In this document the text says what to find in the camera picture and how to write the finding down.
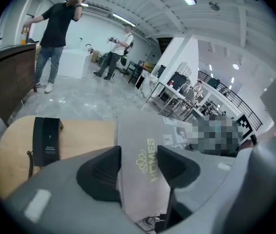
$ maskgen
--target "marble floor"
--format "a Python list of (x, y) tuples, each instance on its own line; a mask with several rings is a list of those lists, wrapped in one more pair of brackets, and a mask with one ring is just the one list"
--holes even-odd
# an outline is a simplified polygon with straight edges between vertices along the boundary
[[(42, 86), (38, 93), (30, 91), (13, 112), (9, 124), (13, 120), (28, 115), (41, 117), (58, 117), (62, 119), (84, 120), (116, 120), (124, 109), (141, 109), (145, 99), (138, 97), (134, 91), (134, 84), (128, 84), (129, 77), (116, 70), (114, 81), (104, 80), (93, 74), (99, 67), (91, 63), (84, 70), (81, 79), (57, 76), (54, 90), (45, 94), (44, 89), (49, 77), (50, 63), (47, 62), (42, 78)], [(156, 112), (148, 104), (144, 111)], [(6, 126), (0, 119), (0, 139)]]

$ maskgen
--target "bottle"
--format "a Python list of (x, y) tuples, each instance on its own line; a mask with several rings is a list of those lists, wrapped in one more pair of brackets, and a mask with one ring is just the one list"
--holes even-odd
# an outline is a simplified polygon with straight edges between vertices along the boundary
[(21, 34), (21, 44), (26, 44), (27, 33), (28, 33), (28, 30), (26, 27), (24, 27)]

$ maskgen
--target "box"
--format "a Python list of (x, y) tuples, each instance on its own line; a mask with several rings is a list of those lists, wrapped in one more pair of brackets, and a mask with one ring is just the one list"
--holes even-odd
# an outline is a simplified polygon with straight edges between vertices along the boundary
[(94, 50), (94, 51), (93, 51), (92, 58), (91, 58), (91, 62), (96, 63), (96, 62), (97, 62), (97, 59), (98, 59), (99, 54), (100, 54), (100, 51)]
[(148, 71), (149, 73), (152, 73), (152, 71), (153, 71), (155, 65), (156, 65), (156, 64), (154, 64), (154, 63), (149, 63), (149, 62), (146, 61), (146, 62), (143, 64), (143, 68), (144, 68), (146, 71)]

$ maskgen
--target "man in black t-shirt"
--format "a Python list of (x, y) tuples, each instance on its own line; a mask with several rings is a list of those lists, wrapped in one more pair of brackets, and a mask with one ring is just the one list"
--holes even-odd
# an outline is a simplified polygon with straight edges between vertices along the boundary
[(81, 3), (85, 0), (68, 0), (65, 3), (56, 3), (41, 16), (33, 18), (24, 24), (28, 28), (32, 23), (49, 19), (46, 31), (40, 42), (41, 50), (36, 63), (36, 87), (40, 86), (40, 77), (51, 57), (51, 70), (45, 93), (50, 93), (54, 87), (58, 73), (59, 61), (65, 46), (66, 32), (71, 20), (78, 21), (82, 15)]

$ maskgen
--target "dark pants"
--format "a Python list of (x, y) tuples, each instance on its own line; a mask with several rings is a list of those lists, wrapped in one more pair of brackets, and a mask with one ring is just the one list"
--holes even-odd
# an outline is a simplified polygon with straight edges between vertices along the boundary
[(59, 68), (60, 57), (62, 55), (62, 50), (63, 50), (63, 47), (56, 47), (56, 48), (41, 47), (41, 50), (38, 55), (37, 63), (36, 63), (36, 70), (35, 70), (36, 83), (40, 81), (42, 71), (49, 58), (51, 58), (51, 70), (50, 70), (48, 82), (52, 84), (55, 83), (55, 78), (56, 78), (56, 75), (58, 74), (58, 68)]
[(108, 72), (108, 77), (112, 77), (114, 70), (116, 68), (116, 63), (120, 59), (120, 55), (109, 52), (108, 56), (104, 59), (101, 69), (99, 70), (100, 74), (103, 74), (104, 70), (107, 68), (107, 66), (110, 66), (109, 72)]

